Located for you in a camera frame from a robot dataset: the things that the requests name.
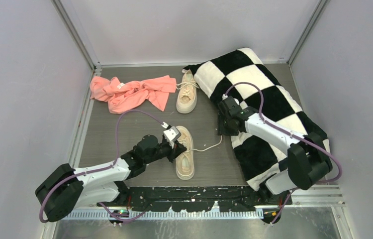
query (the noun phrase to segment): sneaker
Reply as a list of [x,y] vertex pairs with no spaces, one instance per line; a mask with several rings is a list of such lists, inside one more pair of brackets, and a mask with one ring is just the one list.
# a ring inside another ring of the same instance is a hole
[[186,151],[176,158],[176,175],[182,180],[188,180],[194,176],[194,145],[187,128],[183,126],[176,126],[176,128],[181,132],[178,142],[186,147]]
[[190,70],[185,72],[182,82],[177,84],[176,88],[179,90],[176,109],[179,113],[188,114],[197,105],[197,88],[199,88]]

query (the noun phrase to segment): checkered pillow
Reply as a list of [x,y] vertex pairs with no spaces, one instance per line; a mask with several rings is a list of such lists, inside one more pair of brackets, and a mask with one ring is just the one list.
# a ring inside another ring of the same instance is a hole
[[[314,131],[321,136],[325,148],[330,151],[327,134],[308,118],[250,48],[241,48],[198,65],[189,65],[185,70],[192,71],[200,88],[215,105],[233,84],[255,84],[263,92],[263,114],[266,117],[303,134]],[[257,89],[249,85],[237,85],[229,95],[238,99],[243,109],[247,106],[258,109],[260,106]],[[245,180],[254,190],[257,191],[260,184],[270,176],[287,169],[286,155],[261,138],[240,133],[232,136],[231,140]]]

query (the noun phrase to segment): white wall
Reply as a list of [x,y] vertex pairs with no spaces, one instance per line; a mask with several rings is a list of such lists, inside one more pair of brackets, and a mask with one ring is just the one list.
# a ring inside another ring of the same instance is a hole
[[201,62],[244,46],[286,61],[318,0],[65,0],[101,64]]
[[358,239],[373,239],[373,1],[330,1],[292,66],[307,114],[331,137]]
[[0,239],[36,239],[37,186],[67,162],[91,70],[49,0],[0,0]]

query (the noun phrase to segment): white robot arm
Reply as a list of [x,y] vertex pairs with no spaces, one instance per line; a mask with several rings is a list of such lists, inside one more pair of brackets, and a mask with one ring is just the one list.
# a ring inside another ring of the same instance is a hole
[[[255,108],[242,109],[237,100],[231,96],[222,100],[218,107],[219,128],[224,127],[223,132],[228,132],[228,135],[238,135],[239,132],[250,133],[265,140],[287,155],[288,169],[274,175],[265,182],[264,187],[260,190],[266,190],[265,194],[269,196],[270,194],[277,195],[294,188],[307,190],[332,170],[332,164],[328,156],[263,122]],[[265,121],[290,132],[290,135],[294,134],[305,138],[324,149],[321,137],[316,133],[303,135],[270,119],[265,118]]]
[[[173,162],[186,148],[177,141],[181,133],[176,127],[162,126],[166,130],[161,143],[155,136],[146,135],[117,161],[86,168],[72,168],[68,163],[59,166],[35,192],[40,204],[51,193],[44,208],[48,220],[58,221],[74,208],[97,202],[123,202],[128,194],[124,180],[138,176],[147,164],[161,158]],[[68,177],[73,178],[52,190]]]

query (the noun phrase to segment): pink shirt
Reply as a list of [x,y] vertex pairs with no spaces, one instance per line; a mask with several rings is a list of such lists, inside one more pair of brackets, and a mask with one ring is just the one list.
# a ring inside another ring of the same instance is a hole
[[90,83],[91,99],[108,102],[109,111],[121,114],[149,100],[159,110],[164,111],[169,93],[176,91],[176,79],[163,76],[143,81],[121,83],[117,77],[110,81],[94,76]]

